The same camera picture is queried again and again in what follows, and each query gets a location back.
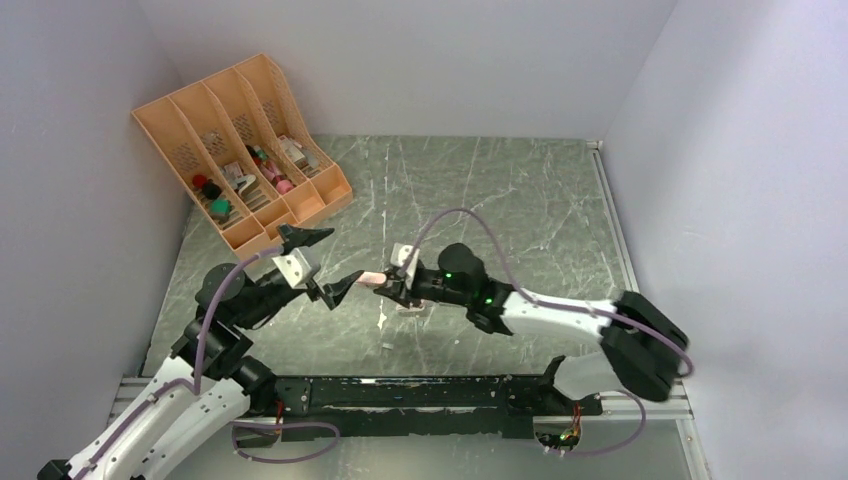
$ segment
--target marble-patterned surface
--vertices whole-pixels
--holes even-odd
[[[623,285],[595,167],[585,142],[564,140],[353,137],[316,139],[347,175],[354,202],[322,226],[336,233],[315,248],[323,281],[354,270],[380,270],[394,242],[411,243],[433,214],[465,206],[499,234],[512,268],[530,290],[600,299]],[[503,277],[483,230],[467,217],[446,217],[428,235],[422,259],[463,241]],[[156,325],[143,375],[152,375],[194,313],[206,271],[235,261],[199,212],[183,247]],[[261,274],[270,264],[250,270]],[[250,332],[250,353],[279,374],[538,373],[559,354],[582,348],[561,338],[486,335],[463,311],[437,306],[418,318],[388,300],[352,291],[333,312],[301,297]],[[390,343],[393,349],[382,344]]]

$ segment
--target purple cable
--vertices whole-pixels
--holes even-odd
[[[321,455],[324,455],[325,453],[327,453],[330,450],[332,450],[333,448],[335,448],[335,446],[339,443],[339,438],[342,436],[341,432],[339,432],[339,429],[335,425],[333,425],[332,423],[324,423],[324,422],[303,422],[303,423],[289,423],[289,424],[282,424],[282,425],[264,424],[264,423],[251,423],[251,422],[231,422],[231,424],[233,425],[233,433],[232,433],[233,449],[235,449],[235,452],[238,454],[238,456],[240,456],[241,458],[247,459],[247,460],[254,461],[254,462],[270,463],[270,464],[273,464],[273,465],[285,465],[285,464],[290,464],[290,463],[305,462],[307,460],[312,460],[313,458],[320,457]],[[252,430],[295,430],[295,429],[299,429],[299,428],[325,428],[327,430],[331,430],[335,436],[333,437],[333,441],[330,442],[329,445],[322,448],[321,450],[318,450],[317,452],[310,453],[309,455],[304,455],[302,457],[297,457],[297,458],[281,458],[281,459],[260,458],[260,457],[254,457],[253,455],[249,455],[247,453],[244,453],[243,451],[241,451],[239,449],[238,441],[236,440],[236,428],[247,428],[247,429],[252,429]]]
[[[227,288],[230,286],[230,283],[233,282],[233,279],[241,273],[248,265],[259,260],[260,258],[267,257],[269,255],[275,255],[281,252],[281,247],[272,247],[260,252],[253,254],[250,258],[239,262],[235,268],[233,268],[224,280],[221,282],[221,285],[218,286],[218,290],[215,291],[215,295],[212,296],[212,301],[209,303],[209,308],[206,310],[206,316],[203,317],[203,325],[200,327],[200,333],[197,336],[197,353],[194,357],[194,383],[189,383],[188,380],[180,378],[177,380],[172,380],[163,384],[159,389],[153,392],[153,397],[158,400],[162,394],[167,393],[172,388],[175,388],[177,385],[183,385],[189,391],[191,391],[194,395],[200,395],[200,379],[203,377],[203,357],[206,354],[206,336],[209,334],[209,328],[212,325],[212,317],[215,315],[215,310],[218,308],[218,304],[221,302],[221,298],[224,296],[224,292],[227,291]],[[106,453],[115,441],[120,438],[120,436],[127,430],[127,428],[132,425],[136,418],[138,418],[141,413],[152,404],[150,400],[144,400],[141,402],[135,410],[130,412],[130,414],[121,422],[118,427],[112,432],[111,435],[100,445],[100,448],[94,452],[94,455],[89,459],[89,465],[95,465],[103,454]],[[83,467],[71,480],[81,480],[85,475],[87,475],[91,471],[91,467]]]
[[[530,302],[533,305],[539,305],[540,307],[553,308],[555,310],[564,310],[564,311],[567,311],[567,312],[585,313],[585,314],[589,314],[589,315],[601,315],[603,317],[607,317],[607,318],[610,318],[610,319],[613,319],[613,320],[617,320],[617,321],[619,321],[619,322],[621,322],[621,323],[623,323],[623,324],[625,324],[629,327],[633,327],[637,330],[640,330],[640,331],[650,335],[651,337],[654,337],[660,343],[662,343],[663,345],[665,345],[666,347],[671,349],[671,351],[674,352],[675,355],[680,357],[680,359],[683,360],[683,363],[686,364],[686,368],[687,368],[687,371],[685,373],[680,374],[681,378],[689,377],[689,376],[692,375],[692,373],[695,372],[695,364],[692,362],[692,359],[689,357],[689,355],[687,355],[686,352],[683,351],[682,348],[678,347],[676,343],[674,343],[671,340],[669,340],[668,338],[666,338],[665,335],[661,334],[660,332],[654,330],[651,327],[648,327],[646,325],[642,325],[641,323],[633,320],[632,318],[625,317],[624,315],[621,315],[621,314],[615,313],[615,312],[607,312],[605,310],[590,310],[586,307],[579,307],[579,306],[576,306],[576,305],[563,305],[563,304],[560,304],[560,303],[547,302],[545,300],[535,299],[532,296],[530,296],[530,294],[527,293],[524,290],[524,288],[521,287],[521,285],[519,285],[518,280],[516,280],[515,276],[512,274],[512,270],[510,270],[510,268],[509,268],[509,262],[506,259],[506,255],[504,254],[503,249],[501,248],[501,245],[498,242],[498,239],[495,236],[494,232],[492,232],[492,229],[489,228],[489,226],[486,224],[486,222],[484,222],[483,219],[480,218],[479,215],[477,215],[476,213],[474,213],[473,211],[471,211],[467,208],[459,207],[459,208],[451,208],[451,209],[445,210],[445,211],[439,213],[438,215],[436,215],[435,217],[431,218],[430,221],[428,221],[427,224],[424,225],[424,228],[421,230],[421,233],[418,234],[418,238],[415,239],[415,244],[412,246],[413,254],[408,255],[406,257],[406,260],[403,262],[403,266],[400,268],[400,271],[398,272],[400,274],[400,276],[404,276],[406,274],[406,270],[407,270],[407,268],[409,268],[409,263],[410,263],[410,261],[412,261],[412,257],[414,256],[414,253],[416,251],[418,251],[418,249],[421,247],[421,243],[424,241],[424,236],[427,235],[427,232],[429,232],[431,228],[433,228],[433,225],[435,225],[436,222],[438,222],[445,215],[449,215],[451,213],[457,213],[457,212],[466,213],[466,214],[470,215],[472,218],[474,218],[474,220],[477,220],[477,223],[479,223],[480,226],[483,227],[483,230],[485,230],[486,233],[489,235],[489,238],[491,238],[491,240],[492,240],[492,244],[495,246],[495,251],[497,252],[498,257],[500,258],[501,265],[503,266],[504,273],[506,273],[506,277],[509,280],[509,283],[512,284],[512,287],[515,289],[515,291],[518,293],[518,295],[521,296],[521,298],[523,298],[524,300],[527,300],[528,302]]]
[[[188,380],[184,378],[179,378],[177,380],[172,380],[170,382],[162,384],[161,387],[159,387],[155,392],[152,393],[153,398],[155,400],[158,400],[164,393],[167,393],[169,390],[175,388],[177,385],[183,385],[188,390],[192,389],[192,385],[191,383],[189,383]],[[127,418],[125,418],[124,421],[117,428],[115,428],[112,434],[109,435],[109,437],[103,441],[103,444],[100,445],[100,448],[98,448],[94,452],[94,455],[92,455],[91,458],[88,460],[89,466],[80,469],[80,471],[77,472],[77,474],[74,475],[71,480],[80,480],[81,478],[85,477],[89,472],[91,472],[92,466],[97,463],[97,460],[100,460],[103,454],[106,453],[106,450],[108,450],[109,447],[111,447],[112,444],[114,444],[115,441],[120,438],[121,434],[123,434],[124,431],[126,431],[126,429],[129,428],[129,426],[135,421],[135,419],[138,418],[138,416],[141,415],[141,413],[152,403],[153,402],[147,399],[139,403],[138,406],[132,412],[130,412],[129,415],[127,415]]]

